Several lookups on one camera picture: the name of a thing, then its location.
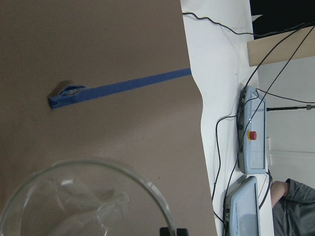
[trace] transparent plastic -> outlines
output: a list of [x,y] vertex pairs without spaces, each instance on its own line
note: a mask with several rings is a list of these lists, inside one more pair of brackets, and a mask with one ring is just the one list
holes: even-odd
[[70,160],[33,174],[4,208],[0,236],[158,236],[176,228],[161,192],[112,160]]

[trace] blue tape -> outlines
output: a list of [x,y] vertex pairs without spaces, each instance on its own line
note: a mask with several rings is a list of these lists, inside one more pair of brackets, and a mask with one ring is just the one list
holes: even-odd
[[85,86],[67,86],[58,96],[49,97],[49,106],[54,109],[71,104],[84,102],[111,94],[137,89],[140,87],[160,83],[167,80],[191,75],[190,68],[153,75],[135,80],[124,81],[112,85],[97,88],[86,88]]

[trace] gray shirt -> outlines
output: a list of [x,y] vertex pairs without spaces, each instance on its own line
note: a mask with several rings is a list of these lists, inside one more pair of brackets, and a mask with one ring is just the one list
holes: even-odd
[[272,209],[275,236],[315,236],[315,189],[292,179],[288,196]]

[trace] white wall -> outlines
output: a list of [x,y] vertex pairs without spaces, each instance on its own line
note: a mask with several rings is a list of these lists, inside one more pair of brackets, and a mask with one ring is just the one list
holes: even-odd
[[[266,90],[285,62],[263,65],[258,70],[259,85]],[[315,57],[292,60],[269,92],[304,101],[315,101]],[[267,107],[305,106],[305,104],[268,95]],[[293,178],[315,187],[315,109],[269,111],[267,130],[270,138],[274,180]]]

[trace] red emergency stop button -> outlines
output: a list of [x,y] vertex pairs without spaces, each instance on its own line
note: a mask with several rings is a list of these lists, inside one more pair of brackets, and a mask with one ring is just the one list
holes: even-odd
[[248,131],[248,139],[249,140],[256,140],[257,139],[256,131]]

